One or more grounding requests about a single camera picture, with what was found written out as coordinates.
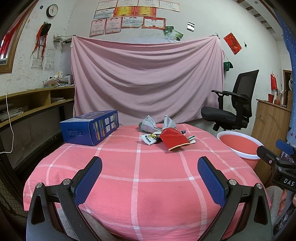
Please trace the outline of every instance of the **polka dot curtain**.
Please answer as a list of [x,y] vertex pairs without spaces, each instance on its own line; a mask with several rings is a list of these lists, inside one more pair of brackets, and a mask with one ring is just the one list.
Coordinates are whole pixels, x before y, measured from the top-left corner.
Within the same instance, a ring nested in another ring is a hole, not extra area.
[[286,22],[279,16],[278,13],[276,13],[279,23],[281,25],[281,28],[283,29],[283,35],[284,35],[284,42],[286,45],[287,50],[290,53],[290,59],[291,59],[291,65],[292,65],[292,75],[293,75],[293,102],[292,102],[292,114],[291,114],[291,120],[289,125],[289,131],[287,135],[287,143],[296,147],[296,85],[295,85],[295,78],[296,76],[296,38],[293,35],[290,28],[287,26]]

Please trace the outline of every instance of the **gray pants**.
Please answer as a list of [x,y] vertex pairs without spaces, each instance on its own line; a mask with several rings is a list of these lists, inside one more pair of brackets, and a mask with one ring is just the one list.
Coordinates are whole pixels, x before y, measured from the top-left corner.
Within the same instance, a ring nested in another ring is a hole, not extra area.
[[[281,198],[283,190],[281,190],[277,186],[271,186],[266,189],[266,192],[267,192],[267,194],[270,198],[270,201],[271,201],[270,215],[271,215],[271,223],[272,223],[272,227],[273,227],[275,225],[277,218],[278,218],[277,213],[279,211],[279,203],[281,202],[280,198]],[[67,235],[74,238],[74,239],[77,239],[76,235],[74,234],[73,230],[71,229],[71,227],[65,217],[63,209],[59,208],[57,211],[58,211],[59,217],[61,219],[61,222],[64,226],[64,229],[65,229]],[[132,241],[132,240],[124,239],[124,238],[118,237],[116,235],[110,234],[109,232],[106,232],[105,228],[93,216],[91,216],[90,214],[88,214],[84,211],[81,211],[81,212],[82,212],[82,215],[84,216],[84,218],[86,219],[87,223],[91,226],[93,231],[98,236],[100,236],[102,241],[117,241],[117,240]]]

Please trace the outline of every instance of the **black chair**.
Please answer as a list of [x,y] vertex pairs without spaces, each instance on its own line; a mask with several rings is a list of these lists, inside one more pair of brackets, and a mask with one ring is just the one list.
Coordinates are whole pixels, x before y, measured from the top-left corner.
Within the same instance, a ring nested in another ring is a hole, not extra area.
[[[252,96],[258,72],[254,70],[239,74],[232,92],[212,90],[218,95],[219,109],[205,106],[201,109],[201,115],[206,121],[215,122],[213,130],[218,131],[220,127],[224,130],[247,128],[252,116]],[[230,95],[236,115],[223,110],[223,97]]]

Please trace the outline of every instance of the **bolt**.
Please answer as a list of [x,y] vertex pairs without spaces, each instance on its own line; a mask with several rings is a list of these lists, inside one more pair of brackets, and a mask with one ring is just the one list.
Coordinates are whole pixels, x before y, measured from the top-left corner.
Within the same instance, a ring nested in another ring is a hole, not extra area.
[[36,187],[37,188],[41,188],[42,187],[42,183],[37,183]]
[[70,179],[65,179],[65,180],[63,180],[63,184],[64,184],[64,185],[68,185],[68,184],[70,184],[70,182],[71,182]]
[[234,180],[234,179],[230,179],[229,183],[233,186],[235,186],[237,184],[236,180]]
[[263,186],[260,183],[257,183],[256,184],[256,187],[258,187],[259,189],[262,189],[263,188]]

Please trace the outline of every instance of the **blue gripper pad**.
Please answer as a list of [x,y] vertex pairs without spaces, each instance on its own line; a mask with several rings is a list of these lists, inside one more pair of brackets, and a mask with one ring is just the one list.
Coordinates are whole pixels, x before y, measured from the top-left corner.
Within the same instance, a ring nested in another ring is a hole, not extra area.
[[102,160],[94,156],[84,169],[77,172],[71,185],[71,191],[74,194],[73,201],[76,206],[85,202],[101,174],[102,167]]
[[292,146],[288,145],[286,142],[283,142],[281,140],[276,141],[276,147],[283,152],[287,153],[289,156],[294,154],[294,149]]
[[[201,157],[198,159],[197,169],[214,203],[219,204],[222,208],[226,202],[226,195],[228,194],[228,188],[226,190],[227,191],[226,193],[225,192],[226,187],[221,184],[221,182],[219,181],[219,179],[214,173],[214,171],[215,172],[220,172],[220,171],[216,170],[215,167],[210,163],[210,161],[206,157]],[[224,178],[223,177],[221,178],[223,179],[222,181],[225,184],[225,181],[227,181],[226,177],[224,176]]]

